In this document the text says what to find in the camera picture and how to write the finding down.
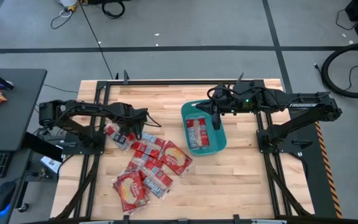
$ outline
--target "caution tape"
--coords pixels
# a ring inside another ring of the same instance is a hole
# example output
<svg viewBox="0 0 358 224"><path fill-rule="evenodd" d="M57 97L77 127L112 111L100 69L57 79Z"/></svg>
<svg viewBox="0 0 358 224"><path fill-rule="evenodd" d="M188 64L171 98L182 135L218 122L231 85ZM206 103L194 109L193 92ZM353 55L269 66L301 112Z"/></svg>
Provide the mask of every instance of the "caution tape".
<svg viewBox="0 0 358 224"><path fill-rule="evenodd" d="M337 196L337 193L335 190L335 185L334 185L333 172L331 171L331 167L329 166L327 150L326 150L326 146L324 145L323 133L321 132L320 124L318 122L315 122L315 123L316 123L318 141L320 143L321 153L323 155L323 161L324 161L325 168L327 171L328 183L329 183L329 187L331 189L331 194L333 195L336 216L338 218L342 218L342 212L341 212L341 208L339 206L339 200L338 200L338 196Z"/></svg>

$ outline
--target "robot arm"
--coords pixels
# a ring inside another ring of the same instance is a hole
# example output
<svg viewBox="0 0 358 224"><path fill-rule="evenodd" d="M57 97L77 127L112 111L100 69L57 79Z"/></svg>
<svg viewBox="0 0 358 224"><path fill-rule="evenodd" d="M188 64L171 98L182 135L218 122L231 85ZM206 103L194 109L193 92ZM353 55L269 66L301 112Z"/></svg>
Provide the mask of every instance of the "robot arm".
<svg viewBox="0 0 358 224"><path fill-rule="evenodd" d="M39 124L52 129L57 126L78 136L84 145L97 144L98 138L89 126L82 126L71 120L72 116L98 116L109 118L120 127L120 134L128 136L134 133L141 138L144 123L149 115L147 108L134 109L126 103L112 103L97 105L93 103L77 102L75 100L54 100L40 103Z"/></svg>
<svg viewBox="0 0 358 224"><path fill-rule="evenodd" d="M315 121L335 121L342 111L329 92L287 94L281 90L268 89L256 82L242 82L238 79L233 89L219 84L208 90L209 100L199 103L196 108L212 115L215 130L221 126L220 115L225 113L274 113L285 108L308 108L301 116L282 125L269 126L267 142L285 138L289 133Z"/></svg>

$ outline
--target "teal basket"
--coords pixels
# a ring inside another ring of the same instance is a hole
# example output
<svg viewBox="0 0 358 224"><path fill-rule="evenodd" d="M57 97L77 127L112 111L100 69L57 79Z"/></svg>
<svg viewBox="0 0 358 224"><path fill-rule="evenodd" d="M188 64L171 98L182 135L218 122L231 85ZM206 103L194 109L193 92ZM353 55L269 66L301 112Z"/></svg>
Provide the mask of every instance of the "teal basket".
<svg viewBox="0 0 358 224"><path fill-rule="evenodd" d="M224 134L223 125L221 124L221 128L219 130L214 130L212 125L212 116L204 111L201 111L196 108L195 104L201 103L205 100L198 100L187 102L181 107L181 118L183 120L183 127L185 129L185 136L187 141L187 147L190 152L196 156L206 156L215 154L226 147L226 135ZM209 146L203 147L201 149L192 149L190 148L189 137L187 136L187 127L186 120L189 118L196 118L199 116L204 116L206 121L206 130L209 139Z"/></svg>

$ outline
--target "wooden table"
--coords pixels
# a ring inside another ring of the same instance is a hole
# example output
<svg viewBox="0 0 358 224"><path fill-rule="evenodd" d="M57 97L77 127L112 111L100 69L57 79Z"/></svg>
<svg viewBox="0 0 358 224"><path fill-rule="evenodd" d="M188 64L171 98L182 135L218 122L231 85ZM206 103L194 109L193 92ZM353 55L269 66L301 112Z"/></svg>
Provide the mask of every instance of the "wooden table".
<svg viewBox="0 0 358 224"><path fill-rule="evenodd" d="M282 90L279 79L265 79L264 82L267 88ZM82 81L77 100L93 102L96 83ZM151 204L131 215L131 220L232 219L234 214L241 218L274 217L264 159L258 150L254 114L222 117L227 146L215 155L195 157L186 146L181 106L187 101L205 99L206 91L212 87L214 85L119 85L110 89L109 103L120 101L134 108L148 108L151 117L162 127L145 126L144 131L173 141L195 163L183 178L166 168L166 173L175 181L172 191L164 200L152 195ZM266 128L264 114L262 117ZM286 110L272 114L272 118L275 124L280 124L289 120L289 114ZM84 126L90 123L90 118L84 116L74 120ZM111 187L111 179L126 168L133 153L132 150L121 152L109 138L106 139L106 150L99 162L92 220L122 220L121 202ZM288 188L302 206L313 213L301 161L288 154L282 154L281 160ZM63 165L51 217L63 210L77 190L82 162L83 156L73 156ZM279 188L276 189L283 214L282 196ZM81 215L85 214L87 197L85 192Z"/></svg>

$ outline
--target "concrete floor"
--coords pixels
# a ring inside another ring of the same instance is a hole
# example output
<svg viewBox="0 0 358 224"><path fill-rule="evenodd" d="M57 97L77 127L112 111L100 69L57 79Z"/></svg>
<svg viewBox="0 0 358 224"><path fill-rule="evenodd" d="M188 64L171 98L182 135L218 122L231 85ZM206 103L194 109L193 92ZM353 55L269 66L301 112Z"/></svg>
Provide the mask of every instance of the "concrete floor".
<svg viewBox="0 0 358 224"><path fill-rule="evenodd" d="M117 20L106 18L96 6L85 7L102 47L164 46L267 46L273 47L265 14L270 6L279 44L286 46L343 46L358 42L353 30L334 23L336 13L349 0L131 0ZM55 1L0 0L0 68L45 68L45 83L76 91L80 80L108 79L99 52L9 53L9 49L95 48L97 43L81 9L60 29L50 20L62 10ZM345 14L339 22L350 27ZM330 52L284 51L289 81L294 92L324 91L313 68ZM126 69L135 78L283 78L274 48L270 50L106 52L113 74ZM333 80L347 86L347 74L358 64L358 52L341 56L331 66ZM354 71L358 91L358 69ZM344 218L358 218L358 100L333 94L343 115L334 123L322 123L325 144ZM76 98L43 87L39 102ZM36 114L29 131L38 127ZM31 208L15 212L11 223L46 220L55 184L29 185L25 200Z"/></svg>

